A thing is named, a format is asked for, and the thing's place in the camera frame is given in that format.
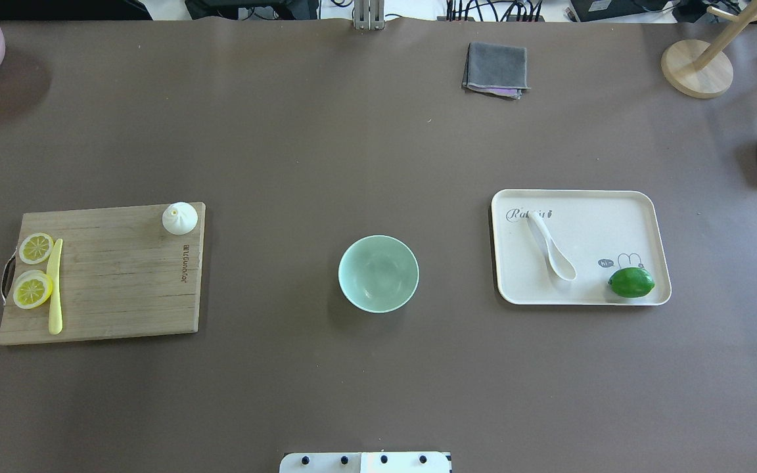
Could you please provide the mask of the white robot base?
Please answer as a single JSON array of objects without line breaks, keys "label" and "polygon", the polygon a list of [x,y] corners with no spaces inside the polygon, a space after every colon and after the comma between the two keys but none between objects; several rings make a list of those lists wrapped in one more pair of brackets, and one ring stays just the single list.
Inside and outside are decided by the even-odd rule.
[{"label": "white robot base", "polygon": [[290,453],[279,472],[451,472],[451,454],[439,451]]}]

